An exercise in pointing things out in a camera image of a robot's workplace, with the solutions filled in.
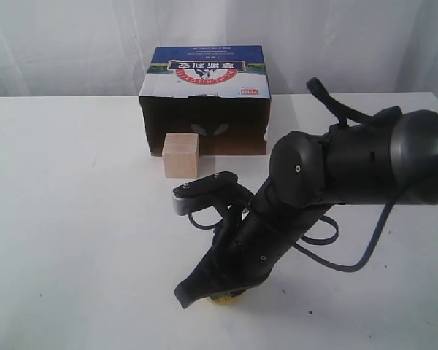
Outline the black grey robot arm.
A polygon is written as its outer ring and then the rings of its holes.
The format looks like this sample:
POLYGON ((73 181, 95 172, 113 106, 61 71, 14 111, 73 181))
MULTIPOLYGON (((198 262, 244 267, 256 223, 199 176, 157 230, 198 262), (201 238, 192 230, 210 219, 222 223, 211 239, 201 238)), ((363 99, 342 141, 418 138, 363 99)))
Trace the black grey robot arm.
POLYGON ((307 232, 320 221, 333 225, 333 206, 380 205, 358 262, 318 259, 327 268, 356 272, 368 263, 395 205, 438 205, 438 114, 392 108, 354 126, 332 125, 321 136, 292 131, 275 144, 258 191, 221 171, 174 188, 172 198, 180 216, 207 208, 220 215, 210 225, 210 248, 174 290, 183 308, 257 287, 289 249, 332 244, 334 237, 307 232))

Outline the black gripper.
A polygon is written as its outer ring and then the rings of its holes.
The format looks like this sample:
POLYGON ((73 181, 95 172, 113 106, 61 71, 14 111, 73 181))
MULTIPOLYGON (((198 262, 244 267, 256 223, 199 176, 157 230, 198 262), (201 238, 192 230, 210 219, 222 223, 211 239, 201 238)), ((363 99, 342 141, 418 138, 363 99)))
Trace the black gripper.
POLYGON ((221 292, 263 283, 274 265, 329 209, 329 204, 295 208, 277 196, 267 178, 250 202, 249 214, 213 255, 208 251, 174 289, 182 308, 221 292))

